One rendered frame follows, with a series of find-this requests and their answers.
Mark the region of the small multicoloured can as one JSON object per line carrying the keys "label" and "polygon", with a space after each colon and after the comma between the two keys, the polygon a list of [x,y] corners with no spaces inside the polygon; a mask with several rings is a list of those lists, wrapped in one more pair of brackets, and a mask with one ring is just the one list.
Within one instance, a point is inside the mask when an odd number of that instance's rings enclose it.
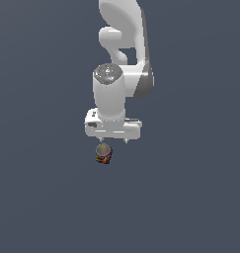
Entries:
{"label": "small multicoloured can", "polygon": [[112,159],[113,150],[106,143],[101,143],[96,148],[95,159],[99,163],[109,164]]}

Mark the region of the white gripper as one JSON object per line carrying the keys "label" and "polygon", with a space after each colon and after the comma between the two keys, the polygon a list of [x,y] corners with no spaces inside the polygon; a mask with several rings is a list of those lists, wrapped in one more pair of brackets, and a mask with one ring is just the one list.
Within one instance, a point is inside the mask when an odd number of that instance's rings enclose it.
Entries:
{"label": "white gripper", "polygon": [[98,109],[90,109],[85,117],[85,133],[103,142],[103,138],[121,138],[124,143],[129,139],[139,139],[142,121],[139,119],[121,118],[106,121],[99,117]]}

